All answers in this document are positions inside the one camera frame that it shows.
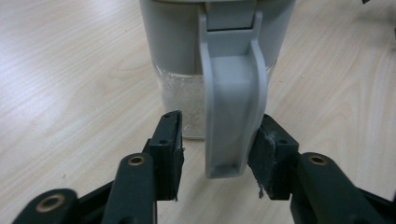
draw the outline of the screw hole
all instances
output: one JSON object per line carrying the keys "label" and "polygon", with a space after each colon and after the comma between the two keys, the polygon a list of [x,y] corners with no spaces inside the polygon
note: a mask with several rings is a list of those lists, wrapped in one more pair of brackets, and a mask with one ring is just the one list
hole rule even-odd
{"label": "screw hole", "polygon": [[128,160],[128,164],[130,165],[141,165],[145,162],[145,158],[137,156],[137,157],[132,157],[131,159]]}
{"label": "screw hole", "polygon": [[64,203],[64,196],[62,194],[53,194],[41,200],[35,210],[39,213],[50,212]]}
{"label": "screw hole", "polygon": [[326,165],[327,164],[327,160],[320,156],[310,156],[309,160],[316,165]]}
{"label": "screw hole", "polygon": [[287,144],[288,141],[286,141],[285,139],[280,139],[279,141],[277,141],[280,144]]}

